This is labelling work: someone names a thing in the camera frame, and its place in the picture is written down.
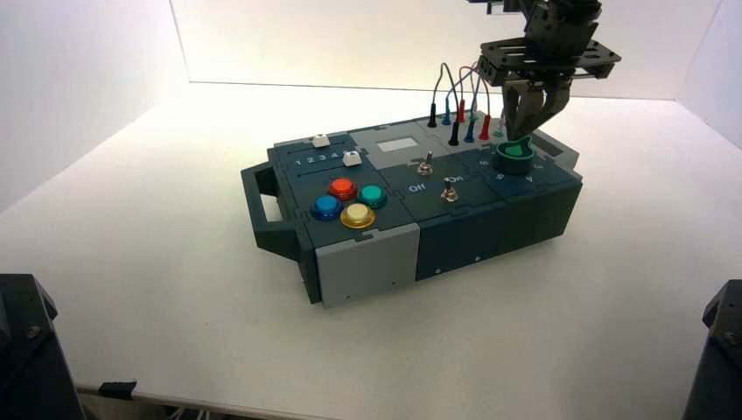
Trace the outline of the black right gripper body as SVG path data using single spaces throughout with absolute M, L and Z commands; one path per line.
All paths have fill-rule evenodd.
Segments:
M 520 81 L 605 79 L 621 57 L 593 38 L 601 3 L 499 3 L 525 18 L 523 35 L 483 43 L 478 75 L 494 87 Z

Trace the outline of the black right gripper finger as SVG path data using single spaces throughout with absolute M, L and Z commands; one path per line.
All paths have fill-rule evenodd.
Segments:
M 542 87 L 530 89 L 523 97 L 526 116 L 523 135 L 529 135 L 552 117 L 560 113 L 570 99 L 572 78 L 546 82 Z
M 530 82 L 506 85 L 503 92 L 503 115 L 509 142 L 525 137 L 542 121 L 543 88 Z

